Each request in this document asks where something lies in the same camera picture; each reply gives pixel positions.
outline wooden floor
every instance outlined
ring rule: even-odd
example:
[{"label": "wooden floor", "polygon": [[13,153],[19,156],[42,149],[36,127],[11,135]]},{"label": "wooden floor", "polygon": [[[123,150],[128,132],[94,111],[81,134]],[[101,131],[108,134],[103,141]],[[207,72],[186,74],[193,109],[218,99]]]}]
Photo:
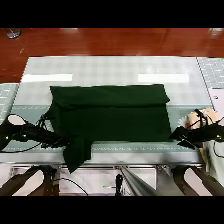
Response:
[{"label": "wooden floor", "polygon": [[30,56],[224,57],[223,28],[0,28],[0,83],[19,82]]}]

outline folded garment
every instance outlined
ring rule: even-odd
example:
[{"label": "folded garment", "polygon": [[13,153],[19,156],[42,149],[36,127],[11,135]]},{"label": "folded garment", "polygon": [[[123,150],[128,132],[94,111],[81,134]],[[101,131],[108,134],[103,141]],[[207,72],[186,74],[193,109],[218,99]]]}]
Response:
[{"label": "folded garment", "polygon": [[171,134],[163,85],[51,86],[47,112],[54,131],[68,139],[70,172],[91,159],[94,141],[168,142]]}]

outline fabric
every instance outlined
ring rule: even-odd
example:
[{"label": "fabric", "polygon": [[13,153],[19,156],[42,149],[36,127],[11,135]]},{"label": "fabric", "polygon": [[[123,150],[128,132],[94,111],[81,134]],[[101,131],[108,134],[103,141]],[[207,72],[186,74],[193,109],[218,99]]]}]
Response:
[{"label": "fabric", "polygon": [[50,87],[49,116],[69,145],[70,172],[91,159],[94,141],[167,142],[171,134],[163,85]]}]

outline table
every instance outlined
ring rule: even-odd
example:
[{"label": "table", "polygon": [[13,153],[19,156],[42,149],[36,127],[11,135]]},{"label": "table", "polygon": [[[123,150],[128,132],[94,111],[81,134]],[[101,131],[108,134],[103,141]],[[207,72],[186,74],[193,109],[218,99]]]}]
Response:
[{"label": "table", "polygon": [[[54,81],[71,77],[70,81]],[[50,85],[146,85],[139,82],[139,74],[165,74],[165,90],[170,98],[167,104],[172,131],[182,124],[186,115],[195,108],[212,107],[197,58],[152,56],[63,56],[30,57],[11,113],[35,123],[51,104]],[[173,74],[187,75],[189,80],[170,80]],[[34,81],[37,76],[48,81]],[[29,141],[11,141],[6,151],[23,150],[33,146]],[[61,148],[34,148],[25,153],[2,153],[0,162],[64,163]],[[198,151],[180,147],[176,143],[96,142],[92,145],[92,159],[85,164],[188,164],[201,163]]]}]

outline beige object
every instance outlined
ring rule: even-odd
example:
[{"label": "beige object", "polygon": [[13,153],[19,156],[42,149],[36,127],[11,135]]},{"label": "beige object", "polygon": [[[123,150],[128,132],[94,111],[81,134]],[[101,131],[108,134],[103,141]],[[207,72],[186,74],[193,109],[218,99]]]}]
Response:
[{"label": "beige object", "polygon": [[[214,111],[212,108],[206,108],[206,109],[203,109],[203,110],[200,110],[205,116],[208,115],[208,124],[212,124],[215,123],[217,120],[221,119],[221,116],[218,112]],[[196,112],[191,112],[190,114],[188,114],[188,123],[189,125],[192,125],[193,123],[195,123],[196,121],[199,120],[199,117],[197,116],[197,113]],[[195,128],[199,128],[200,127],[200,122],[196,123],[195,125],[193,125],[191,127],[191,129],[195,129]],[[208,164],[208,160],[207,160],[207,155],[206,155],[206,151],[205,151],[205,147],[203,148],[200,148],[200,153],[201,153],[201,156],[204,160],[204,162],[206,163],[206,165]]]}]

